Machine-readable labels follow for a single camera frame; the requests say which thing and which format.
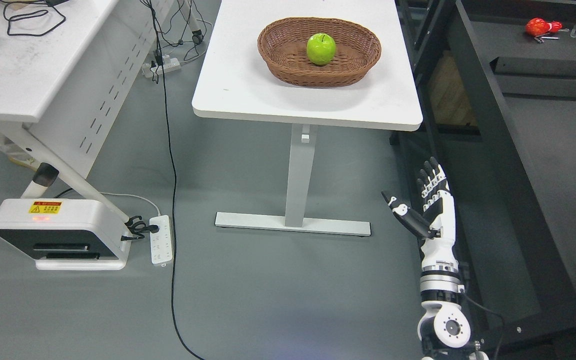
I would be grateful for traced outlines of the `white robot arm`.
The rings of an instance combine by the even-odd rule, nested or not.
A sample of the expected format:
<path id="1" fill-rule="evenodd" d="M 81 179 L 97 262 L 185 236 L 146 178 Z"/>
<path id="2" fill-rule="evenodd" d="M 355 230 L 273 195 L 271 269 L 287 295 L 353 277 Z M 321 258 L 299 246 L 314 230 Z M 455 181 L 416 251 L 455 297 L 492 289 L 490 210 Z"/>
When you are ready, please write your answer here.
<path id="1" fill-rule="evenodd" d="M 462 312 L 459 294 L 464 290 L 457 268 L 441 261 L 424 265 L 420 295 L 425 314 L 417 326 L 423 360 L 487 360 L 478 341 L 471 341 L 471 326 Z"/>

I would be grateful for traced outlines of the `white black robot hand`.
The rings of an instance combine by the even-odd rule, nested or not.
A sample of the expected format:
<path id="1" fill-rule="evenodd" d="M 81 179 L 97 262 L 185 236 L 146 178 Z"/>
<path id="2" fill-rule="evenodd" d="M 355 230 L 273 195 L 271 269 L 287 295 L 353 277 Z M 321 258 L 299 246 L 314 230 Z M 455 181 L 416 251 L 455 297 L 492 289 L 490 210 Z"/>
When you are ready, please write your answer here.
<path id="1" fill-rule="evenodd" d="M 435 157 L 423 163 L 416 180 L 422 198 L 422 213 L 404 201 L 382 191 L 393 216 L 414 236 L 424 239 L 423 264 L 446 262 L 457 265 L 453 246 L 457 241 L 455 200 L 445 171 Z"/>

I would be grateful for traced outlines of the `white black robot base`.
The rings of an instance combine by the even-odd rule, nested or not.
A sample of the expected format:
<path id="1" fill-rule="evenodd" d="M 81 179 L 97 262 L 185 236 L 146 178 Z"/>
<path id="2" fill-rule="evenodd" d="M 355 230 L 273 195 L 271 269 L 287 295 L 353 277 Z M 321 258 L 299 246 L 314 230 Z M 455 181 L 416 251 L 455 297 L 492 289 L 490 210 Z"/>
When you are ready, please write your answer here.
<path id="1" fill-rule="evenodd" d="M 12 198 L 0 205 L 0 238 L 43 271 L 123 269 L 129 235 L 125 220 L 97 200 Z"/>

